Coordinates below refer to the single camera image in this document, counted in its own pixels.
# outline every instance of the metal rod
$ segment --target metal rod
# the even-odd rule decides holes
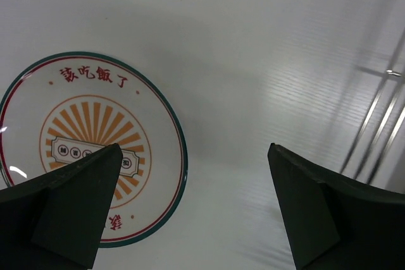
[[[392,75],[392,76],[396,76],[396,77],[401,77],[401,76],[402,76],[401,73],[395,72],[395,71],[392,71],[392,70],[387,70],[386,72],[387,72],[389,75]]]
[[[395,126],[393,127],[393,129],[391,129],[390,137],[387,140],[385,140],[384,148],[381,151],[380,155],[378,155],[378,158],[377,158],[377,160],[376,160],[376,162],[374,164],[374,167],[373,167],[373,169],[372,169],[372,171],[371,171],[371,173],[370,173],[370,175],[369,175],[369,177],[367,179],[367,184],[368,185],[373,182],[374,177],[375,177],[380,165],[382,164],[383,160],[385,159],[385,156],[388,154],[388,151],[390,150],[391,145],[394,142],[394,139],[397,136],[398,131],[399,131],[402,123],[404,122],[404,119],[405,119],[405,101],[402,104],[401,113],[396,118]]]
[[[373,152],[373,150],[378,142],[378,139],[381,136],[382,130],[384,129],[385,125],[387,124],[387,121],[391,115],[391,112],[395,106],[395,103],[398,100],[398,97],[399,97],[399,94],[401,93],[403,84],[404,84],[403,82],[399,82],[395,86],[395,89],[390,97],[391,102],[389,103],[389,105],[387,107],[385,107],[384,115],[382,116],[382,118],[380,118],[380,121],[378,122],[378,124],[379,124],[378,128],[374,129],[372,140],[368,143],[366,152],[364,153],[363,158],[361,159],[361,162],[357,168],[357,171],[354,174],[354,179],[357,179],[357,177],[360,175],[370,154]]]
[[[353,152],[354,152],[355,148],[357,147],[357,144],[359,143],[360,137],[363,136],[363,133],[366,130],[367,124],[370,121],[370,118],[375,110],[377,102],[381,97],[382,90],[385,87],[385,83],[387,82],[388,77],[390,75],[389,71],[392,72],[392,70],[394,69],[394,66],[398,61],[399,55],[402,52],[402,48],[404,47],[404,44],[405,44],[405,28],[402,31],[400,39],[398,40],[394,53],[392,53],[392,56],[388,63],[387,72],[385,73],[384,77],[381,79],[380,83],[378,84],[377,91],[375,92],[373,101],[371,102],[370,106],[368,107],[367,114],[364,117],[363,122],[361,123],[360,129],[358,130],[356,137],[354,138],[354,141],[349,149],[349,152],[347,153],[346,159],[344,160],[343,165],[340,169],[340,173],[343,173],[344,170],[346,169],[346,166],[349,163],[350,158],[352,157]]]

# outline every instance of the white table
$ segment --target white table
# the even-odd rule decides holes
[[[178,209],[149,238],[101,249],[94,269],[294,269],[269,144],[339,169],[379,81],[356,66],[383,71],[404,1],[0,0],[0,94],[43,57],[92,51],[136,67],[177,113],[189,150]]]

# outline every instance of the plate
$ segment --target plate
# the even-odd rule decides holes
[[[169,102],[117,59],[66,52],[23,71],[0,104],[1,171],[9,187],[115,142],[123,161],[100,247],[151,235],[182,198],[187,148]]]

